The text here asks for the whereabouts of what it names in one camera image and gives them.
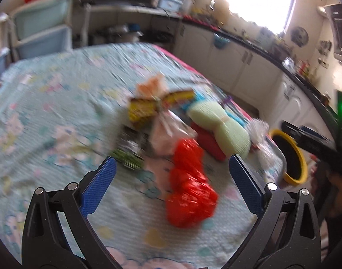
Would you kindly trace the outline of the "person's right hand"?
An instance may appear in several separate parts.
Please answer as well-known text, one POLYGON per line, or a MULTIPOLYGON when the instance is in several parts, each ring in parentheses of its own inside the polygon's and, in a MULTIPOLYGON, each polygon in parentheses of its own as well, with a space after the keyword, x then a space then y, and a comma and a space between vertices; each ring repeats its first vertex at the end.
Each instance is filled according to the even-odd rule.
POLYGON ((342 215, 342 176, 337 173, 328 175, 329 182, 337 188, 337 195, 328 212, 328 217, 335 218, 342 215))

